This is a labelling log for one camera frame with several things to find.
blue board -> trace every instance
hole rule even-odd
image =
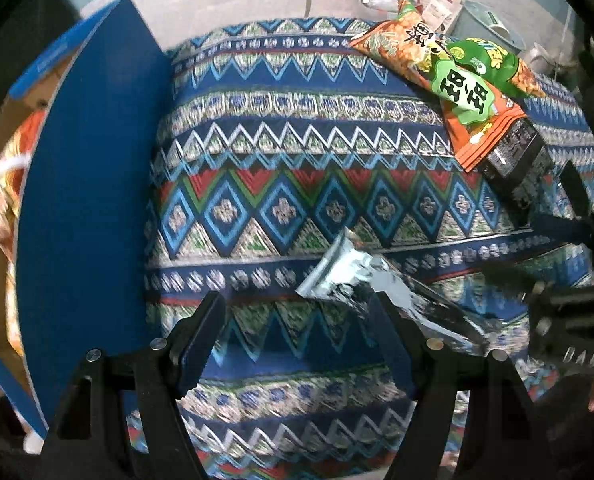
[[[68,31],[63,33],[42,54],[34,60],[33,64],[26,69],[13,86],[8,90],[8,95],[13,99],[21,99],[31,87],[39,81],[44,75],[56,66],[64,57],[68,56],[73,50],[79,47],[90,31],[100,22],[102,17],[108,12],[114,4],[109,4],[103,9],[98,10],[90,18],[77,22]]]
[[[0,359],[0,389],[6,393],[8,400],[15,407],[24,420],[42,438],[46,437],[46,427],[37,411],[35,402],[24,391],[15,377],[8,371],[6,365]]]
[[[48,111],[23,191],[16,273],[26,361],[49,423],[88,349],[117,354],[149,340],[149,160],[170,81],[167,57],[119,0]]]

silver foil bag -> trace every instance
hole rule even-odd
[[[425,337],[441,338],[452,349],[484,355],[486,335],[498,322],[465,312],[461,306],[400,272],[381,254],[363,251],[362,242],[348,229],[335,239],[315,269],[297,288],[309,300],[345,303],[367,316],[373,292],[384,291],[403,317],[414,320]]]

gray bin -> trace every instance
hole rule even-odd
[[[481,38],[482,40],[493,41],[504,47],[508,52],[519,54],[525,49],[522,37],[517,34],[508,23],[501,23],[497,13],[490,7],[466,0],[463,10],[459,13],[457,23],[451,36],[459,40],[466,38]]]

blue geometric tablecloth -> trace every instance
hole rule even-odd
[[[209,475],[332,478],[384,467],[407,426],[367,327],[298,285],[343,226],[465,308],[525,307],[486,286],[484,260],[576,283],[580,247],[515,228],[488,183],[454,160],[434,97],[348,48],[361,20],[309,18],[215,30],[173,54],[175,108],[152,160],[148,315],[166,335],[209,290],[227,323],[180,407]],[[555,162],[541,210],[565,215],[567,160],[594,207],[594,137],[573,96],[526,101]],[[491,334],[525,351],[525,318]]]

metal screw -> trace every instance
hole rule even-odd
[[[94,363],[100,357],[101,357],[101,350],[93,348],[92,350],[89,350],[88,353],[86,354],[86,361],[88,361],[89,363]]]
[[[537,326],[535,327],[535,332],[539,335],[546,335],[550,327],[552,326],[552,319],[550,317],[542,317],[539,319]]]
[[[426,340],[426,346],[430,350],[441,350],[443,348],[443,341],[436,337],[431,337]]]
[[[151,348],[153,350],[164,350],[168,341],[166,341],[163,337],[156,337],[151,341]]]
[[[493,350],[493,359],[504,362],[506,359],[508,359],[508,354],[499,348],[495,348]]]

